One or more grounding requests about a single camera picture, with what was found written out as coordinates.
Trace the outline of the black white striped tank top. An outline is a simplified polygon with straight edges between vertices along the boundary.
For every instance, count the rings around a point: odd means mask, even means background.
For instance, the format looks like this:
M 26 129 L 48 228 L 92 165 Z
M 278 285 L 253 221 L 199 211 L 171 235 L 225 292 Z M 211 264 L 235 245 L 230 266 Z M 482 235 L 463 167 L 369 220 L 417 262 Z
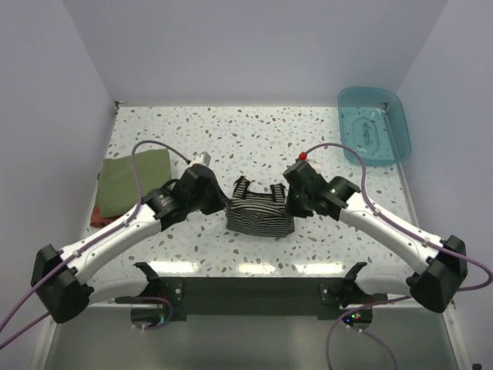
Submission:
M 295 231 L 294 218 L 286 212 L 287 192 L 282 183 L 265 193 L 250 191 L 251 182 L 241 176 L 234 183 L 226 207 L 226 228 L 254 237 L 282 238 Z

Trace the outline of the olive green tank top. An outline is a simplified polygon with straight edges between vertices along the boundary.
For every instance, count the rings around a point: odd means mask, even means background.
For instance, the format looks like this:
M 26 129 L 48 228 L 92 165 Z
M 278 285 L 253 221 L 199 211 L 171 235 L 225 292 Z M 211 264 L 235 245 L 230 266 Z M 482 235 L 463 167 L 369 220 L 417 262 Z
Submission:
M 147 150 L 134 158 L 124 156 L 104 159 L 98 177 L 94 213 L 103 219 L 121 217 L 137 202 L 137 174 L 141 193 L 147 194 L 170 180 L 171 169 L 167 150 Z

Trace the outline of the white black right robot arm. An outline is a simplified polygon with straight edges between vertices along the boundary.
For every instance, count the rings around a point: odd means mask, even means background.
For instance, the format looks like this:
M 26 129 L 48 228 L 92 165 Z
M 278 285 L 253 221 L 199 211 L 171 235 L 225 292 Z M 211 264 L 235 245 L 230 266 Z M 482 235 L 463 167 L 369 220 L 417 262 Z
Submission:
M 368 295 L 409 295 L 424 308 L 444 312 L 467 277 L 465 243 L 422 231 L 383 208 L 362 188 L 343 177 L 327 181 L 307 160 L 298 160 L 283 176 L 288 182 L 286 210 L 295 217 L 318 214 L 364 232 L 396 254 L 406 267 L 354 265 L 337 290 L 359 303 Z

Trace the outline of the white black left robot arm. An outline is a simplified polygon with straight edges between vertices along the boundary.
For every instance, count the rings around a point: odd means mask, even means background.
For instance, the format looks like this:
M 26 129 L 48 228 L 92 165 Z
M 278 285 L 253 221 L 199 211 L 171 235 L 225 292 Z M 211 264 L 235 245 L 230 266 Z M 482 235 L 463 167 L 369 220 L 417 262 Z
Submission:
M 70 321 L 91 303 L 114 296 L 135 295 L 142 302 L 158 297 L 159 283 L 149 276 L 110 288 L 94 288 L 89 281 L 124 251 L 182 223 L 192 212 L 209 215 L 223 210 L 229 200 L 209 162 L 201 153 L 178 180 L 150 191 L 108 227 L 59 250 L 47 245 L 37 252 L 31 286 L 55 322 Z

